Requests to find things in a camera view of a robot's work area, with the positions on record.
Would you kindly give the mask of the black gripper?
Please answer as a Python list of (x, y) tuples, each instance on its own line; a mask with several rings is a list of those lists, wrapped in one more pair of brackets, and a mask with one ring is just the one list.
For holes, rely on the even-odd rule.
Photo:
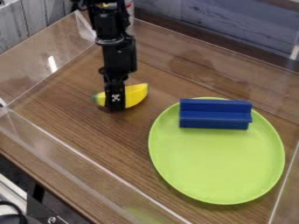
[(126, 85), (129, 75), (137, 71), (137, 38), (124, 33), (115, 38), (98, 37), (104, 65), (99, 73), (106, 83), (106, 107), (110, 111), (126, 109)]

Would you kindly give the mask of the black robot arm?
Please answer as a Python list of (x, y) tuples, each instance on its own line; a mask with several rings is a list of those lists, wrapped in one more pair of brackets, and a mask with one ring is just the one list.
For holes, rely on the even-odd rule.
[(126, 0), (70, 0), (76, 10), (88, 12), (95, 43), (102, 47), (104, 65), (104, 107), (126, 109), (126, 80), (137, 71), (137, 38), (127, 32), (131, 25)]

